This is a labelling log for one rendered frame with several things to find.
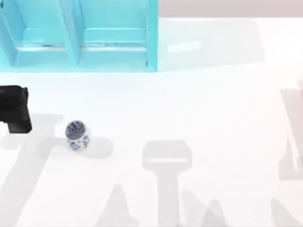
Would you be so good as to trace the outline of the light blue rack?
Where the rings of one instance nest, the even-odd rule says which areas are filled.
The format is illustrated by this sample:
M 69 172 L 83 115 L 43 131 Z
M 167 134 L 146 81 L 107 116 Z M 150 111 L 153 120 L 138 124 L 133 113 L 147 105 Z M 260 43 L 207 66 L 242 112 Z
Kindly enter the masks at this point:
M 0 0 L 0 72 L 158 69 L 159 0 Z

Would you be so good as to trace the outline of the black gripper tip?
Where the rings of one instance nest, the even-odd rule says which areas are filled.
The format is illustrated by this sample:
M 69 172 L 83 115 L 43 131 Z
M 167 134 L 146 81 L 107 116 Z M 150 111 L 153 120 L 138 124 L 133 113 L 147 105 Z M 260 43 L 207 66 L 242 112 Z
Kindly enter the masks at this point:
M 0 86 L 0 122 L 7 124 L 9 133 L 31 132 L 28 95 L 27 87 Z

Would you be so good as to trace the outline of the blue and white patterned cup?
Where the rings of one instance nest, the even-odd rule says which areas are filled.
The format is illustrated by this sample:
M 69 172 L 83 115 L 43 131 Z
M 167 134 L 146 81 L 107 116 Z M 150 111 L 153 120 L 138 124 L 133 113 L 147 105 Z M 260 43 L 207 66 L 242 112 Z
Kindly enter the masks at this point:
M 65 137 L 69 148 L 74 152 L 82 152 L 89 145 L 89 131 L 80 120 L 74 120 L 67 124 Z

